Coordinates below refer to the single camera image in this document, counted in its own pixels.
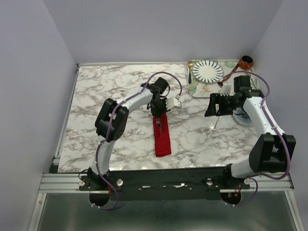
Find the scalloped plate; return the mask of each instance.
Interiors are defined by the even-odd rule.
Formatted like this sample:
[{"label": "scalloped plate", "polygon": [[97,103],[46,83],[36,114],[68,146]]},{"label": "scalloped plate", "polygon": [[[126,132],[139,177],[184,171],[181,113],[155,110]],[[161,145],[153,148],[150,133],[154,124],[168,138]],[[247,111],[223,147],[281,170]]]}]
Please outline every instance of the scalloped plate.
[{"label": "scalloped plate", "polygon": [[192,74],[200,82],[216,83],[223,77],[223,69],[212,60],[200,60],[193,65]]}]

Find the gray wall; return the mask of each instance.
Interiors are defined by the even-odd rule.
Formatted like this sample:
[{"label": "gray wall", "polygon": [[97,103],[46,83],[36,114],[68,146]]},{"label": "gray wall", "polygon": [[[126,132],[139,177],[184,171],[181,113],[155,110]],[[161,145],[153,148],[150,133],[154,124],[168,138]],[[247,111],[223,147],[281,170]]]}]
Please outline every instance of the gray wall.
[{"label": "gray wall", "polygon": [[78,63],[234,59],[282,0],[44,0]]},{"label": "gray wall", "polygon": [[76,64],[41,0],[0,3],[0,230],[27,229]]},{"label": "gray wall", "polygon": [[269,108],[297,144],[291,164],[295,197],[308,230],[308,1],[285,0],[254,52],[271,87]]}]

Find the red cloth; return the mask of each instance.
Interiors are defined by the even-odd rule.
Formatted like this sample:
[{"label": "red cloth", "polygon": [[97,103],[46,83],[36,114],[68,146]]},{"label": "red cloth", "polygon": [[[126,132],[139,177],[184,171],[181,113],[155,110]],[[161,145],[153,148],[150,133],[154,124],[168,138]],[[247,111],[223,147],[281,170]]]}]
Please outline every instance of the red cloth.
[{"label": "red cloth", "polygon": [[163,157],[165,155],[171,154],[171,144],[167,115],[163,114],[160,117],[161,130],[160,134],[159,127],[156,124],[156,117],[153,116],[153,128],[154,128],[154,138],[155,138],[155,155],[157,157]]}]

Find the copper mug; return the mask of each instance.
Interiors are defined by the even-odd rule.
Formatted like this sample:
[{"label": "copper mug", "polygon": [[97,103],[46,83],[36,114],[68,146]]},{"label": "copper mug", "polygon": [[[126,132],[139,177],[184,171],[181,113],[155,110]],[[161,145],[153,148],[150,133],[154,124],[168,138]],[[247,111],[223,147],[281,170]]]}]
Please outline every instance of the copper mug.
[{"label": "copper mug", "polygon": [[247,55],[243,56],[239,61],[239,66],[243,70],[249,70],[252,66],[253,59]]}]

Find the table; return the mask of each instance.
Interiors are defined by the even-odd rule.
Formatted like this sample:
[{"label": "table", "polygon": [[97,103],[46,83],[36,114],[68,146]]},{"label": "table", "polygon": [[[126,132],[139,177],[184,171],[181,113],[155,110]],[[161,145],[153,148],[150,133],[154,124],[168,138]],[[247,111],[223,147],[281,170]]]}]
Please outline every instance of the table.
[{"label": "table", "polygon": [[[116,142],[110,170],[218,167],[246,159],[257,141],[255,129],[234,118],[204,117],[208,99],[193,98],[187,89],[185,64],[129,64],[81,66],[61,148],[59,173],[80,172],[93,162],[97,147],[94,122],[107,98],[135,92],[158,71],[177,76],[182,85],[182,108],[168,113],[172,154],[156,157],[152,115],[146,105],[131,113],[123,136]],[[179,92],[176,80],[166,75],[170,96]]]}]

